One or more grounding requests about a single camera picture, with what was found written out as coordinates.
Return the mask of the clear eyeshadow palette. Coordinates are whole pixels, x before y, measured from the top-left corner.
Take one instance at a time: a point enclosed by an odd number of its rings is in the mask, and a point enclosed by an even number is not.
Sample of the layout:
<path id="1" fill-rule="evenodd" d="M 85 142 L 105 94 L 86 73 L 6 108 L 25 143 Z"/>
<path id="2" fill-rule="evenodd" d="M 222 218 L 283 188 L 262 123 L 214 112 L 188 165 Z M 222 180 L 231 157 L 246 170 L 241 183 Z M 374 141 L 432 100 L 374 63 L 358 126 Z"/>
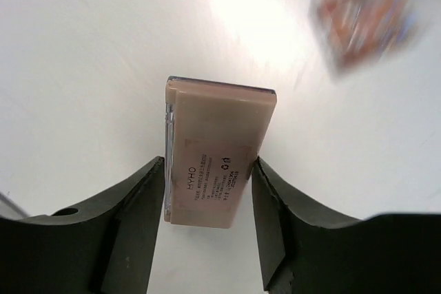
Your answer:
<path id="1" fill-rule="evenodd" d="M 311 14 L 337 70 L 404 47 L 419 28 L 411 0 L 313 0 Z"/>

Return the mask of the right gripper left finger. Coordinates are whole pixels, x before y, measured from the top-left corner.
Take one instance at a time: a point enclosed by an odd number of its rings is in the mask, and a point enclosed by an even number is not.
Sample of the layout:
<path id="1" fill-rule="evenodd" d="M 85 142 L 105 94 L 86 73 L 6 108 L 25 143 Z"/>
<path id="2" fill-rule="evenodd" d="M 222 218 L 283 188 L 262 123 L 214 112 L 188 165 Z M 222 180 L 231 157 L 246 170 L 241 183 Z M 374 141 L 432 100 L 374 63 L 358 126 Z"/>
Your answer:
<path id="1" fill-rule="evenodd" d="M 146 293 L 165 180 L 152 159 L 51 216 L 1 219 L 2 293 Z"/>

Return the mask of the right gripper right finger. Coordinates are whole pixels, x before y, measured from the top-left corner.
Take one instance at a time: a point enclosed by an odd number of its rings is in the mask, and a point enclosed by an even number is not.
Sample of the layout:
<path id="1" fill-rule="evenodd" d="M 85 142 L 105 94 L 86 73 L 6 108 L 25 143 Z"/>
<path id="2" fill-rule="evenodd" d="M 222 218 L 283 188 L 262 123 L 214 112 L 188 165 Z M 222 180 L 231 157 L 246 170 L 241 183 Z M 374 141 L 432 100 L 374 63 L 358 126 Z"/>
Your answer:
<path id="1" fill-rule="evenodd" d="M 252 169 L 263 288 L 268 293 L 439 293 L 440 216 L 381 213 L 359 220 Z"/>

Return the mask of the peach rectangular palette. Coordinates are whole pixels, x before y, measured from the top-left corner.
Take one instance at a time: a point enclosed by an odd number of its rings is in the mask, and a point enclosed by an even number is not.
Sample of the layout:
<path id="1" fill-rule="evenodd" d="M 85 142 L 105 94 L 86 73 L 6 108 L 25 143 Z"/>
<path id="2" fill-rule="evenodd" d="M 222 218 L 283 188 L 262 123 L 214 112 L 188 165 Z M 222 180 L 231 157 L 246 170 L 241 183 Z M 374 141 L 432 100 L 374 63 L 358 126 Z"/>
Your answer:
<path id="1" fill-rule="evenodd" d="M 231 227 L 276 103 L 272 89 L 168 78 L 165 221 Z"/>

